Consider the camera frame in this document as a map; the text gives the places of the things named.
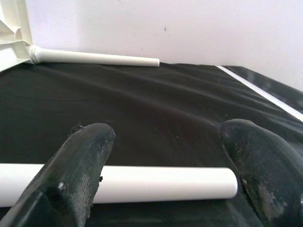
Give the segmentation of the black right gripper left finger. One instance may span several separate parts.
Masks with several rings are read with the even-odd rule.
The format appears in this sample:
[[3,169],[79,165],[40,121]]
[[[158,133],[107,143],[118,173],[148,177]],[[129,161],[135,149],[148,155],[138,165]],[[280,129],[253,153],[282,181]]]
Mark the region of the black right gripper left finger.
[[116,134],[93,123],[70,135],[0,221],[2,227],[83,227]]

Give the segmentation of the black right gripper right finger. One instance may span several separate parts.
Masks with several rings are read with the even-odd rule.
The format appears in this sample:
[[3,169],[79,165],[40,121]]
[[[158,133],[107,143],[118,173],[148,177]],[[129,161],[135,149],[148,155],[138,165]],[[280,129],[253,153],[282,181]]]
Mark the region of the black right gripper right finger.
[[303,158],[282,137],[244,119],[225,121],[219,140],[267,227],[303,225]]

